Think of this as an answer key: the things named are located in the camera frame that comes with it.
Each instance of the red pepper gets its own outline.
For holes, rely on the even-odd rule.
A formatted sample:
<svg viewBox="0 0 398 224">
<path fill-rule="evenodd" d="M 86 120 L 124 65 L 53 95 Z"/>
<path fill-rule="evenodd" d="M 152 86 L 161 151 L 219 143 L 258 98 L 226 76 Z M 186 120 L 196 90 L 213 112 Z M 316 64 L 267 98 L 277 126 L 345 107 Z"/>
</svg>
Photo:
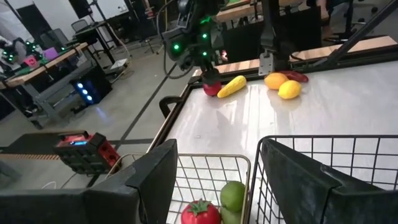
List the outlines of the red pepper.
<svg viewBox="0 0 398 224">
<path fill-rule="evenodd" d="M 295 71 L 279 71 L 280 73 L 286 75 L 289 80 L 294 80 L 298 82 L 308 82 L 308 77 L 304 74 Z"/>
</svg>

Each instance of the black bracket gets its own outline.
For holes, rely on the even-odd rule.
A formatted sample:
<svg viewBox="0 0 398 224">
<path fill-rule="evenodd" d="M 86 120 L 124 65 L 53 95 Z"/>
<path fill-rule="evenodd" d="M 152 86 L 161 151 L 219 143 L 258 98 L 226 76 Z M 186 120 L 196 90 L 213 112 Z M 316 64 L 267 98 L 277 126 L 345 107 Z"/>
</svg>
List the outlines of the black bracket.
<svg viewBox="0 0 398 224">
<path fill-rule="evenodd" d="M 179 104 L 182 101 L 183 101 L 182 98 L 179 96 L 166 96 L 163 99 L 161 99 L 159 101 L 159 107 L 160 107 L 160 110 L 161 110 L 164 118 L 167 118 L 168 115 L 170 114 L 170 108 L 169 108 L 170 104 L 172 104 L 172 103 Z"/>
</svg>

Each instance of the wire basket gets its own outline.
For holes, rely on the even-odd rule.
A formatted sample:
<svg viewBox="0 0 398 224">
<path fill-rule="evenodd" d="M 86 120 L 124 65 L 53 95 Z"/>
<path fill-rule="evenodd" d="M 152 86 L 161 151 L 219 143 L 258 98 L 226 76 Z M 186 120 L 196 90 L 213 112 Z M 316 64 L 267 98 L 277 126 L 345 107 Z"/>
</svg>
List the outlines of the wire basket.
<svg viewBox="0 0 398 224">
<path fill-rule="evenodd" d="M 257 148 L 248 223 L 285 223 L 262 162 L 260 152 L 265 139 L 273 139 L 376 187 L 398 190 L 398 136 L 268 136 L 260 140 Z"/>
<path fill-rule="evenodd" d="M 232 180 L 240 181 L 246 186 L 243 204 L 243 208 L 246 208 L 250 168 L 250 161 L 244 156 L 179 154 L 167 224 L 181 223 L 183 209 L 195 200 L 203 199 L 220 207 L 221 189 Z"/>
</svg>

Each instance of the yellow lemon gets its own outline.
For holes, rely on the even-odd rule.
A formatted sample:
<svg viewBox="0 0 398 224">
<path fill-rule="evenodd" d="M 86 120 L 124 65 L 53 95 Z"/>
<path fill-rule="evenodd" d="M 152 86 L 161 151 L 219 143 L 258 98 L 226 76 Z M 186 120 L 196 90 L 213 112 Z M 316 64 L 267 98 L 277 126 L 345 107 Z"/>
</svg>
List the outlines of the yellow lemon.
<svg viewBox="0 0 398 224">
<path fill-rule="evenodd" d="M 281 84 L 288 80 L 289 79 L 286 77 L 286 75 L 279 72 L 273 72 L 264 79 L 264 82 L 270 90 L 278 90 Z"/>
<path fill-rule="evenodd" d="M 289 80 L 279 87 L 278 95 L 285 100 L 293 99 L 299 96 L 301 92 L 301 84 L 294 80 Z"/>
</svg>

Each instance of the toy tomato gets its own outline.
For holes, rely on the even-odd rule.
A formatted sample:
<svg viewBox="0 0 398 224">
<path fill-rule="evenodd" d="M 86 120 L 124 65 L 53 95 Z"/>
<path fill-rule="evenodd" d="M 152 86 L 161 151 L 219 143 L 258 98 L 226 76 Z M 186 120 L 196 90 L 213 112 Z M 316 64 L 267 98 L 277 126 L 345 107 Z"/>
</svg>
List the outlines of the toy tomato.
<svg viewBox="0 0 398 224">
<path fill-rule="evenodd" d="M 202 199 L 191 202 L 181 214 L 182 224 L 220 224 L 218 209 L 210 202 Z"/>
</svg>

